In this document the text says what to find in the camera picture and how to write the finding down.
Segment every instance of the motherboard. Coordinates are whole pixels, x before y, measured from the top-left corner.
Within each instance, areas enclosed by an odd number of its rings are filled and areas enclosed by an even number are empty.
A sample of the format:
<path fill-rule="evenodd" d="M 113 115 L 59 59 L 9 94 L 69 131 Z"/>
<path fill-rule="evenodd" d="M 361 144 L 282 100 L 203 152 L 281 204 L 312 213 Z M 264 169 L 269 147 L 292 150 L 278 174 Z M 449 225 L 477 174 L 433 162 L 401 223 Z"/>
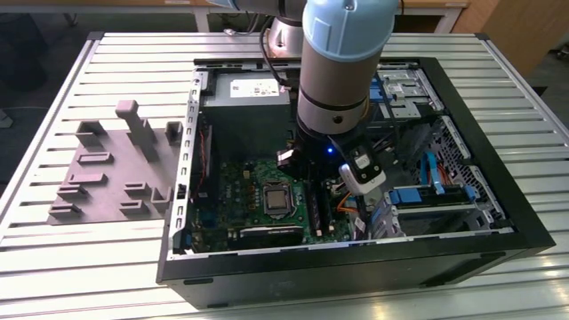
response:
<path fill-rule="evenodd" d="M 208 251 L 238 249 L 244 239 L 236 241 L 236 234 L 257 242 L 248 243 L 248 247 L 272 245 L 262 236 L 273 232 L 289 234 L 298 244 L 349 240 L 348 218 L 333 219 L 332 229 L 321 232 L 308 206 L 306 182 L 286 176 L 273 159 L 221 163 L 217 207 L 196 210 Z"/>

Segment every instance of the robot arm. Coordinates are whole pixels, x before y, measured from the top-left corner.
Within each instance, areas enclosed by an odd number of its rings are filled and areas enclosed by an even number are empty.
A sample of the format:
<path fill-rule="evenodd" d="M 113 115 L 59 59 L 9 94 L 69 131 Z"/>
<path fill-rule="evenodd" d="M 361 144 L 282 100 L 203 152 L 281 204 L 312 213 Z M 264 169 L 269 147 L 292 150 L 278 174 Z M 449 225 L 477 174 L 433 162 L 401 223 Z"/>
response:
<path fill-rule="evenodd" d="M 302 21 L 297 148 L 324 163 L 332 146 L 345 164 L 340 174 L 362 195 L 385 181 L 361 122 L 381 50 L 392 34 L 397 0 L 208 0 L 216 5 Z M 293 153 L 282 153 L 288 162 Z"/>
<path fill-rule="evenodd" d="M 207 0 L 221 7 L 241 11 L 252 11 L 274 17 L 300 21 L 302 20 L 306 0 Z"/>

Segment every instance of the floor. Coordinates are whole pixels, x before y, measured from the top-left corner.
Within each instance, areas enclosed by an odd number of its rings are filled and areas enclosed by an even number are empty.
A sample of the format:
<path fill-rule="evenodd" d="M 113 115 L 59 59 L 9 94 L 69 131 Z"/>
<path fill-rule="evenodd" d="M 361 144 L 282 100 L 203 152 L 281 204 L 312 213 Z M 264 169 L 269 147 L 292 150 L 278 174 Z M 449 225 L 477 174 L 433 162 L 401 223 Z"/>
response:
<path fill-rule="evenodd" d="M 21 156 L 28 148 L 47 108 L 59 92 L 68 70 L 81 50 L 91 31 L 108 32 L 195 32 L 191 15 L 80 15 L 79 24 L 68 27 L 61 15 L 33 15 L 49 50 L 40 57 L 48 74 L 45 84 L 32 92 L 9 90 L 0 83 L 0 108 L 13 119 L 9 129 L 0 129 L 0 194 L 3 185 L 11 179 Z M 212 31 L 221 31 L 228 26 L 216 15 L 209 16 Z M 236 27 L 245 28 L 242 17 Z M 548 86 L 542 96 L 548 106 L 556 112 L 565 125 L 569 125 L 569 61 L 558 61 L 548 55 L 528 78 L 530 85 Z"/>

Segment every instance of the white sticker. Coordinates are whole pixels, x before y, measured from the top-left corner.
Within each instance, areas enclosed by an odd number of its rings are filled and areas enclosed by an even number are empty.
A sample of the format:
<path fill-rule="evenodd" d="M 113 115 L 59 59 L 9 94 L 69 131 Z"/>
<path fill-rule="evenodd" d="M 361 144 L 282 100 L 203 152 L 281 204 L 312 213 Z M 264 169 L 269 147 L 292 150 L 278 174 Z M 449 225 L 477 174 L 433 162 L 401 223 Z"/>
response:
<path fill-rule="evenodd" d="M 360 217 L 356 218 L 354 225 L 357 229 L 361 230 L 361 232 L 365 232 L 365 222 L 360 219 Z"/>
<path fill-rule="evenodd" d="M 164 3 L 167 5 L 189 5 L 191 1 L 189 0 L 164 0 Z"/>
<path fill-rule="evenodd" d="M 402 88 L 400 85 L 388 85 L 388 91 L 389 92 L 393 92 L 393 91 L 402 92 Z"/>
<path fill-rule="evenodd" d="M 277 97 L 278 83 L 274 79 L 237 79 L 231 82 L 231 97 Z"/>

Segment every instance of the gray 3d printed holder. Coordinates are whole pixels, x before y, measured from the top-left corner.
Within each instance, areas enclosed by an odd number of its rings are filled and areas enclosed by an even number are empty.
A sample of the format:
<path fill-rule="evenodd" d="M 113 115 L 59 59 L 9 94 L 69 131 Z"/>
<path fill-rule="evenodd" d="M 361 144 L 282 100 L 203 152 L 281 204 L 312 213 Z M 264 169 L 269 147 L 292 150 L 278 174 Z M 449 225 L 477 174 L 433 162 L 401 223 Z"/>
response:
<path fill-rule="evenodd" d="M 173 198 L 183 125 L 153 130 L 137 116 L 137 103 L 120 101 L 116 115 L 129 130 L 107 131 L 83 121 L 80 146 L 57 191 L 51 225 L 161 219 Z"/>

